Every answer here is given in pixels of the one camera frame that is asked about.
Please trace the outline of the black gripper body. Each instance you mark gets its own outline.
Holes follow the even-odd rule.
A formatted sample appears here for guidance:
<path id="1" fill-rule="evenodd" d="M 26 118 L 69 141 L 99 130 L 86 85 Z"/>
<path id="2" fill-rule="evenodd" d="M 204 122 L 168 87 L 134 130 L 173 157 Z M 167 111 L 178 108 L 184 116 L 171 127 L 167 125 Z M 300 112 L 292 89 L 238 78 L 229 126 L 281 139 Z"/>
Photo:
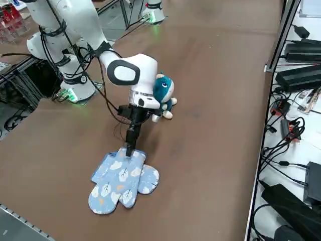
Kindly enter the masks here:
<path id="1" fill-rule="evenodd" d="M 140 126 L 145 123 L 150 117 L 150 111 L 147 108 L 138 106 L 128 106 L 130 122 L 129 126 Z"/>

